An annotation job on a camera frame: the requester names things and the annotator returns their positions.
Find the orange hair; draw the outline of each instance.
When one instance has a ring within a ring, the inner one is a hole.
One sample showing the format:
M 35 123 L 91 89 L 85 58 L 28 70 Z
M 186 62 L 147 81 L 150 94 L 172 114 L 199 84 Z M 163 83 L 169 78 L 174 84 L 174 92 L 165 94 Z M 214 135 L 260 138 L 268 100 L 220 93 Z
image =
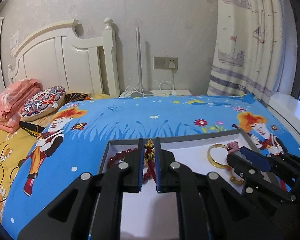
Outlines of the orange hair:
M 237 119 L 239 120 L 239 127 L 243 129 L 245 132 L 251 131 L 251 125 L 255 123 L 266 123 L 267 120 L 261 115 L 253 115 L 250 112 L 239 113 L 237 115 Z
M 84 116 L 86 113 L 87 110 L 79 110 L 78 107 L 70 107 L 56 113 L 52 121 L 60 118 L 67 118 L 67 117 L 79 118 L 81 116 Z

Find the yellow bedsheet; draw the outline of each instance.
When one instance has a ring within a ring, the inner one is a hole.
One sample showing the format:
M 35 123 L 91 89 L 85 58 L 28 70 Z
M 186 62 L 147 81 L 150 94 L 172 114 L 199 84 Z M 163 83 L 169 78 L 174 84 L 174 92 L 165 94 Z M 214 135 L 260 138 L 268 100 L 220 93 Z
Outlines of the yellow bedsheet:
M 10 184 L 19 170 L 18 163 L 26 157 L 35 141 L 35 137 L 21 128 L 13 134 L 0 130 L 0 222 Z

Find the headboard panel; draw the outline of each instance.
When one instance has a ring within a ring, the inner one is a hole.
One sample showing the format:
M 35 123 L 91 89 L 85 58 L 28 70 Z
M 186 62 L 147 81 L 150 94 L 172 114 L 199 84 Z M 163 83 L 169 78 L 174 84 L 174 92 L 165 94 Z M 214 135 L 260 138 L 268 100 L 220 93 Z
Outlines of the headboard panel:
M 47 25 L 24 40 L 14 56 L 15 69 L 8 65 L 10 83 L 23 78 L 38 79 L 43 88 L 63 86 L 67 90 L 103 93 L 107 83 L 111 97 L 118 97 L 119 82 L 112 19 L 104 20 L 102 37 L 80 39 L 74 27 L 77 20 Z M 101 76 L 99 47 L 103 47 L 106 77 Z

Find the gold bangle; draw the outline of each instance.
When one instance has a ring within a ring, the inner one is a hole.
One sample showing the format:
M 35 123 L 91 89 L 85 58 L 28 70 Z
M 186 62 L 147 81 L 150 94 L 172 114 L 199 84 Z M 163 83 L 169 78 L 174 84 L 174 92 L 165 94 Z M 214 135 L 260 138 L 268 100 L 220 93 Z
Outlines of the gold bangle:
M 214 144 L 214 145 L 211 145 L 211 146 L 209 147 L 209 149 L 208 149 L 208 152 L 207 152 L 207 158 L 208 158 L 208 161 L 209 161 L 209 163 L 210 163 L 212 166 L 214 166 L 214 167 L 216 167 L 216 168 L 218 168 L 218 169 L 226 169 L 226 170 L 230 173 L 230 181 L 233 182 L 233 183 L 236 184 L 236 185 L 241 186 L 241 185 L 243 184 L 243 180 L 237 179 L 237 178 L 233 175 L 233 173 L 232 173 L 232 167 L 231 167 L 231 166 L 229 166 L 228 164 L 221 164 L 221 163 L 218 163 L 218 162 L 216 162 L 216 161 L 211 157 L 210 150 L 211 150 L 212 148 L 224 148 L 224 149 L 227 149 L 227 147 L 226 147 L 225 145 L 223 145 L 223 144 L 218 144 L 218 143 L 216 143 L 216 144 Z

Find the bedpost finial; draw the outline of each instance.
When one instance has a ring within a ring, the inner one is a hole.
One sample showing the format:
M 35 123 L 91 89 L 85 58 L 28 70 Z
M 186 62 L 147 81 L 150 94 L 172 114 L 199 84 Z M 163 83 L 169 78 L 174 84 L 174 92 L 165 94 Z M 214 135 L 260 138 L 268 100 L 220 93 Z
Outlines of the bedpost finial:
M 106 18 L 106 19 L 104 20 L 104 23 L 105 23 L 105 25 L 106 25 L 105 30 L 112 30 L 112 29 L 113 29 L 113 28 L 112 28 L 113 20 L 112 20 L 111 18 Z

